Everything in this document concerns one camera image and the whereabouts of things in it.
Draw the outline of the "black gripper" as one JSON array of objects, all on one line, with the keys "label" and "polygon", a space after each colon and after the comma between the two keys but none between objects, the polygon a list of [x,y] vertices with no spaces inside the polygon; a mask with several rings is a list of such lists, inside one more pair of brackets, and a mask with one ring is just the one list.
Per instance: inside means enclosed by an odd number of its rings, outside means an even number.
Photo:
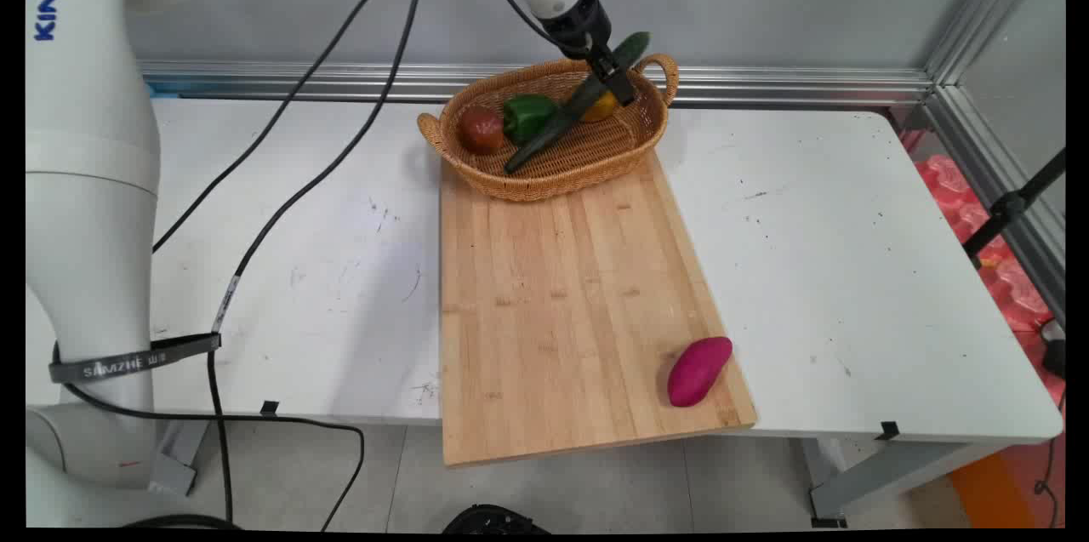
[{"label": "black gripper", "polygon": [[636,89],[631,83],[631,66],[620,66],[607,46],[612,23],[600,0],[579,0],[567,12],[553,19],[540,19],[544,34],[568,59],[586,59],[596,81],[609,89],[621,107],[631,106]]}]

